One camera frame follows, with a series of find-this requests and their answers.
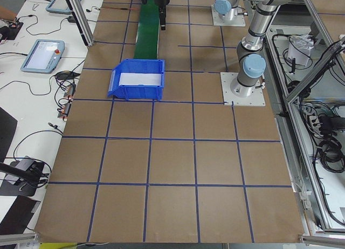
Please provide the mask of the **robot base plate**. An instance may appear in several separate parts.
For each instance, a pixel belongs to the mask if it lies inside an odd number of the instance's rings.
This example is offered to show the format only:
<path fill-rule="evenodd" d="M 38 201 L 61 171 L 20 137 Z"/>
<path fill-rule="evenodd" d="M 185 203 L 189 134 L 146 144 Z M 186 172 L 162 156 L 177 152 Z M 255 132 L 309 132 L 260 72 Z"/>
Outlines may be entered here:
<path fill-rule="evenodd" d="M 221 72 L 223 101 L 226 106 L 265 106 L 263 89 L 260 81 L 252 87 L 244 87 L 239 84 L 237 72 Z"/>
<path fill-rule="evenodd" d="M 246 25 L 244 15 L 246 14 L 246 12 L 243 12 L 243 10 L 240 7 L 231 9 L 229 13 L 225 15 L 219 14 L 214 8 L 214 5 L 211 6 L 211 11 L 213 25 L 215 26 L 244 27 Z"/>

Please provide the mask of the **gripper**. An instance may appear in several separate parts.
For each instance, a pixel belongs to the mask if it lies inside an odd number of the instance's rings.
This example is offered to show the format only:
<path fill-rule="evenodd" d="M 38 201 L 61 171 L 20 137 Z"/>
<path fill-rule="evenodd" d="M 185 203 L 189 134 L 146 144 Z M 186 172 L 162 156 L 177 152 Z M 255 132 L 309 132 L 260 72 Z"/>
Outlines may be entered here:
<path fill-rule="evenodd" d="M 160 28 L 162 31 L 166 29 L 166 5 L 170 3 L 170 0 L 154 0 L 158 7 Z"/>

